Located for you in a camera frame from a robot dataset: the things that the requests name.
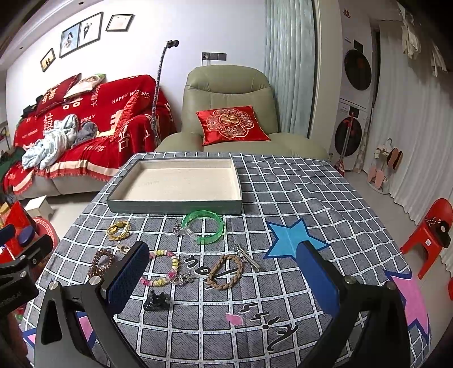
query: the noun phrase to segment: red pillow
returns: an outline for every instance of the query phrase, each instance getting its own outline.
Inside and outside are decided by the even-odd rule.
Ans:
[[[49,89],[41,101],[39,101],[38,107],[36,108],[36,116],[40,116],[54,106],[63,103],[64,96],[73,87],[73,85],[79,81],[81,75],[81,73],[73,75],[60,84],[57,84],[55,87]]]
[[[203,145],[270,140],[260,128],[252,106],[198,111],[197,116],[204,131]]]
[[[146,109],[151,103],[150,96],[144,97],[140,92],[136,92],[132,95],[129,101],[124,106],[123,112],[118,119],[118,123],[115,127],[115,133],[113,134],[110,142],[117,139],[123,129],[124,125],[133,117],[139,115],[144,109]]]

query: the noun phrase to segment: blue gripper pad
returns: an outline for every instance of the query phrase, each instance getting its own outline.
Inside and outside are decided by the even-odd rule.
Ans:
[[[321,309],[335,317],[340,310],[339,290],[322,267],[321,255],[313,246],[311,247],[313,252],[308,249],[305,242],[299,243],[296,249],[296,262]]]
[[[123,311],[149,262],[148,245],[137,241],[118,262],[104,274],[101,294],[110,316]]]

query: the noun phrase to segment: recliner chair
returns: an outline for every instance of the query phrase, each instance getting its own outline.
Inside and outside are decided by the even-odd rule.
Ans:
[[[222,142],[203,146],[203,128],[197,111],[252,105],[260,127],[270,141]],[[266,76],[254,68],[209,65],[193,69],[184,88],[182,131],[166,137],[156,152],[234,152],[326,160],[323,147],[304,136],[279,133],[272,89]]]

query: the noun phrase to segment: tile floor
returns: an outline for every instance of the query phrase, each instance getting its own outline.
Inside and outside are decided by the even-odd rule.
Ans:
[[[415,230],[415,223],[404,212],[403,208],[395,204],[389,195],[382,195],[371,189],[366,182],[364,172],[360,174],[346,173],[346,180],[376,212],[395,239],[396,244],[402,246]],[[96,193],[81,193],[48,198],[48,202],[55,209],[51,223],[59,237],[64,236],[95,195]],[[418,272],[423,264],[424,251],[421,246],[414,247],[404,257],[412,270]],[[441,263],[440,257],[425,277],[419,280],[431,324],[432,347],[440,340],[453,317],[453,301],[448,297],[447,291],[449,280],[450,274],[445,270],[445,265]]]

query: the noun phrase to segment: green bangle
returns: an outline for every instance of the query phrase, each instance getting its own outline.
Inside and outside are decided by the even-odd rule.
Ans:
[[[196,242],[197,242],[197,244],[214,243],[218,239],[220,239],[220,237],[223,235],[223,229],[224,229],[223,220],[217,213],[214,213],[211,211],[205,211],[205,210],[193,211],[193,212],[189,213],[188,215],[186,215],[186,217],[184,217],[184,220],[181,223],[181,227],[184,229],[189,225],[189,223],[192,220],[194,220],[196,218],[203,218],[203,217],[212,218],[213,220],[216,220],[218,229],[217,229],[216,233],[213,235],[209,235],[207,237],[197,237]]]

